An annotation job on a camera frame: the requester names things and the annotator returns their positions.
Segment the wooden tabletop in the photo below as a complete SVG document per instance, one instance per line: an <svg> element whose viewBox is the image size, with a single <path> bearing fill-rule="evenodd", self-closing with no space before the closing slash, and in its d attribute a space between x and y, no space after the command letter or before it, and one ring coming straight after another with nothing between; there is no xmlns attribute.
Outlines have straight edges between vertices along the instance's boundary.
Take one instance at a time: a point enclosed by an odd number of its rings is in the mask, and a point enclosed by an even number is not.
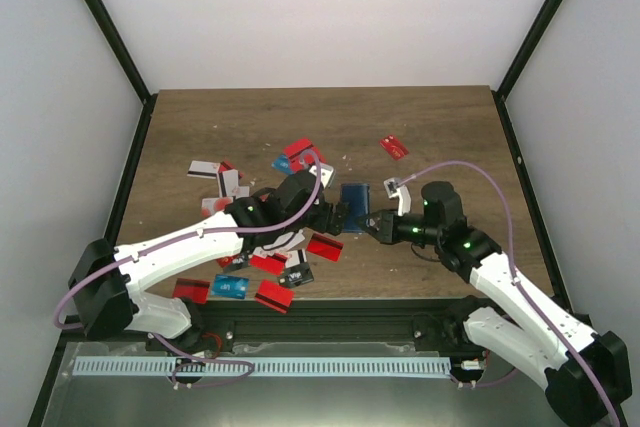
<svg viewBox="0 0 640 427"><path fill-rule="evenodd" d="M393 160L379 145L393 134L409 150ZM192 160L228 160L245 177L241 184L277 187L284 175L271 167L282 149L307 137L337 171L327 200L340 184L370 184L371 210L393 208L382 181L404 177L445 160L466 160L487 170L503 189L515 225L516 263L536 285L552 293L531 218L488 87L389 87L162 91L142 151L118 244L140 242L202 220L201 199L217 197L216 180L187 177ZM491 185L464 167L446 167L413 181L420 187L448 180L461 195L471 224L506 248L504 212ZM476 292L439 264L416 258L408 244L384 246L366 235L342 234L339 262L309 254L315 282L296 298L408 298L465 296ZM221 269L208 262L156 284L150 292L171 296L177 277L213 281ZM248 277L253 299L259 279Z"/></svg>

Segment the black beam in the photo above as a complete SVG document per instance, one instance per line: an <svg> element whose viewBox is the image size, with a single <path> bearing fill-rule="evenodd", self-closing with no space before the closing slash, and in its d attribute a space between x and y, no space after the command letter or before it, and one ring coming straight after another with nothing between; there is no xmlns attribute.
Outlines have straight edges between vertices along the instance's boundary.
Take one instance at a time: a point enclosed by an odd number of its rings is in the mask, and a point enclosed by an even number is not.
<svg viewBox="0 0 640 427"><path fill-rule="evenodd" d="M131 85L138 94L138 97L140 97L143 104L146 104L151 100L149 89L147 89L140 72L138 72L138 68L134 64L131 55L129 55L129 51L124 45L113 20L111 20L111 16L109 15L107 8L102 3L102 0L84 1L93 14L93 17L96 19L100 30L102 30L104 37L107 39L107 42L109 42L113 53L116 55L118 62L120 62L122 69L129 78L129 82L131 82Z"/></svg>
<svg viewBox="0 0 640 427"><path fill-rule="evenodd" d="M544 4L542 4L540 12L538 12L538 15L533 21L524 42L522 42L522 45L520 46L520 50L518 50L515 59L513 59L507 74L498 88L498 95L502 100L506 100L507 97L509 97L509 94L513 90L513 86L516 84L520 74L522 74L522 71L527 65L533 51L540 42L540 39L547 30L547 27L551 23L551 19L553 19L553 16L561 3L562 0L545 0Z"/></svg>
<svg viewBox="0 0 640 427"><path fill-rule="evenodd" d="M536 195L533 191L533 186L531 185L531 179L529 178L527 167L525 166L524 160L522 158L520 147L518 146L518 140L516 139L516 134L513 131L513 125L511 124L511 119L509 118L507 106L505 105L504 100L498 92L493 92L493 99L496 104L496 109L498 110L498 116L500 117L500 122L502 123L502 129L504 130L504 135L507 139L509 151L511 152L511 157L513 158L513 163L516 167L516 172L518 173L518 179L520 180L524 199L527 202L529 215L531 216L531 221L533 223L533 229L535 230L536 237L538 238L538 244L540 245L540 251L542 252L542 258L545 265L547 266L547 271L549 272L549 280L551 281L551 287L553 288L553 293L555 294L554 300L561 307L569 309L571 311L569 295L567 294L567 289L562 280L562 274L560 274L558 261L556 260L556 256L553 253L551 239L549 238L549 233L547 232L547 228L544 225L542 213L540 212L540 207L538 206L538 201L536 200Z"/></svg>
<svg viewBox="0 0 640 427"><path fill-rule="evenodd" d="M113 202L113 208L111 209L111 215L107 222L107 228L105 230L104 237L111 245L116 245L118 240L118 234L120 232L120 226L122 225L122 219L124 218L124 211L127 208L127 201L129 200L129 194L131 193L131 187L133 186L133 179L136 175L136 169L138 168L138 162L140 162L140 156L142 155L142 147L144 141L147 138L147 132L149 131L149 125L151 124L151 116L153 109L156 106L156 100L158 94L154 94L149 99L140 114L140 120L136 127L136 132L133 136L133 142L131 143L131 149L129 150L129 156L120 178L120 185L116 192L116 198Z"/></svg>

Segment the white cable tray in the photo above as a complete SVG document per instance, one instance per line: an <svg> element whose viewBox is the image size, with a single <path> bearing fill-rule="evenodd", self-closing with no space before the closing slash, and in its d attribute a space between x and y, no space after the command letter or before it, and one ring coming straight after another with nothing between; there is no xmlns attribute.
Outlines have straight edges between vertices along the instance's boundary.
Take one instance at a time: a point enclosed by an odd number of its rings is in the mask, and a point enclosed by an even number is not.
<svg viewBox="0 0 640 427"><path fill-rule="evenodd" d="M255 364L252 377L413 377L448 379L448 357L227 357ZM165 377L176 367L173 357L77 357L74 376ZM246 371L229 364L186 366L180 376L228 377Z"/></svg>

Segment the white wall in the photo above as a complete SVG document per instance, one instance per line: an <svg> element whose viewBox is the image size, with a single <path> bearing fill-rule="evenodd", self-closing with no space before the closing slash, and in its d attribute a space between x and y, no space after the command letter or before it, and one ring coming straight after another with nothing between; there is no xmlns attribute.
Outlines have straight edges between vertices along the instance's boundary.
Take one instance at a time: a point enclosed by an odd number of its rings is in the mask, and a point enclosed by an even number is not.
<svg viewBox="0 0 640 427"><path fill-rule="evenodd" d="M27 424L51 313L106 225L141 105L82 0L0 0L0 425Z"/></svg>
<svg viewBox="0 0 640 427"><path fill-rule="evenodd" d="M508 99L575 308L640 387L640 0L565 0ZM640 425L637 394L625 404Z"/></svg>
<svg viewBox="0 0 640 427"><path fill-rule="evenodd" d="M490 84L544 0L104 0L151 90Z"/></svg>

